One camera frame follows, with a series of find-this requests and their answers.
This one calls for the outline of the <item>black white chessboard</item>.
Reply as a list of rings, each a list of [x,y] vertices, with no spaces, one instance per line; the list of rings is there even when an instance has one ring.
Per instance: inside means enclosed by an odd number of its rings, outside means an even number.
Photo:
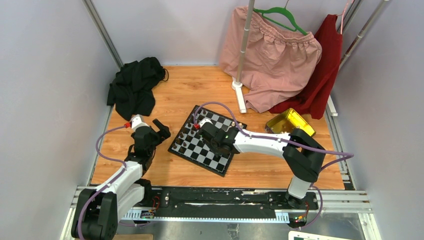
[[[198,107],[199,105],[194,106],[169,146],[168,152],[224,177],[234,154],[230,154],[228,157],[217,157],[203,142],[203,138],[198,134],[198,131],[194,127],[194,112]],[[233,119],[230,117],[224,116],[207,108],[202,108],[197,114],[197,122],[199,123],[200,120],[205,117],[210,119],[216,127],[223,129],[224,131],[228,130],[233,122]],[[192,124],[192,129],[187,128],[188,124]],[[184,139],[180,138],[181,133],[185,135]],[[172,149],[173,144],[177,145],[176,149]]]

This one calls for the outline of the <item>yellow metal tray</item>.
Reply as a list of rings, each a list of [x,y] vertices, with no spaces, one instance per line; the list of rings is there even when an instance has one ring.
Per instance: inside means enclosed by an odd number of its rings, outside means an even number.
[[[291,133],[294,129],[301,129],[311,137],[316,134],[313,127],[293,108],[273,117],[264,129],[270,134]]]

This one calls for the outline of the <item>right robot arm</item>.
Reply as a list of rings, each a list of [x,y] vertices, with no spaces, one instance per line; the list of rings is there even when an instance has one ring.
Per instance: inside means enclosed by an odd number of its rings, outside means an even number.
[[[205,119],[198,124],[203,142],[217,156],[259,153],[286,161],[293,177],[285,195],[286,204],[298,209],[306,201],[308,189],[318,180],[325,149],[302,129],[291,133],[258,133],[240,127],[223,130]]]

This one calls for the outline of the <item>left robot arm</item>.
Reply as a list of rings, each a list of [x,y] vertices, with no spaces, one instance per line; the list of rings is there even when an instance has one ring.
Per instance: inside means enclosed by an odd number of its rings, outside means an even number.
[[[85,188],[78,196],[71,236],[80,240],[112,240],[119,221],[137,203],[146,207],[153,201],[151,182],[143,175],[151,166],[156,148],[171,136],[169,127],[154,119],[154,130],[140,115],[123,125],[132,129],[134,143],[121,167],[96,188]]]

